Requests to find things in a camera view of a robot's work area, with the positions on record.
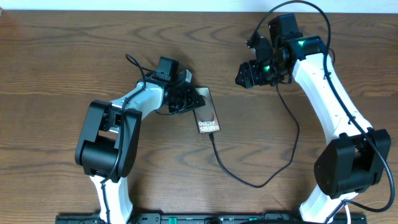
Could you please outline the bronze Galaxy smartphone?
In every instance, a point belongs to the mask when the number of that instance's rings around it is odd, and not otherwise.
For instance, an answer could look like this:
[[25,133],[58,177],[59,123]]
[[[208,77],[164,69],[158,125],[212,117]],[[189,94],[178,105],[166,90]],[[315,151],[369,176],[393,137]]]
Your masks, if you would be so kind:
[[193,110],[198,132],[200,134],[207,134],[221,131],[210,89],[202,87],[196,88],[196,91],[205,103],[203,106]]

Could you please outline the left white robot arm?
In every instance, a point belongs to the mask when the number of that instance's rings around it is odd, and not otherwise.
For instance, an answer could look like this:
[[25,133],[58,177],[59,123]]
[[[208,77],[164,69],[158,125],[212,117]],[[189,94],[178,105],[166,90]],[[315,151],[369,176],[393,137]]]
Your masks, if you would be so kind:
[[136,160],[142,120],[163,105],[175,115],[205,104],[192,84],[192,73],[178,61],[161,57],[151,70],[129,54],[126,58],[142,78],[119,99],[90,103],[75,151],[76,164],[97,190],[99,223],[127,223],[131,217],[127,176]]

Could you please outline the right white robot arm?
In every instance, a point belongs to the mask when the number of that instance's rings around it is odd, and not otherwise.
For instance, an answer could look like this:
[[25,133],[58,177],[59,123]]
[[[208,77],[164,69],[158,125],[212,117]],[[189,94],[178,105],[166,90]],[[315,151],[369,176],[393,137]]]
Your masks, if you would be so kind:
[[321,123],[327,146],[314,165],[316,187],[299,208],[301,219],[330,223],[355,196],[380,182],[389,171],[391,137],[374,129],[339,81],[326,43],[304,36],[294,14],[268,23],[269,38],[258,31],[246,42],[255,59],[239,67],[236,83],[244,88],[296,82]]

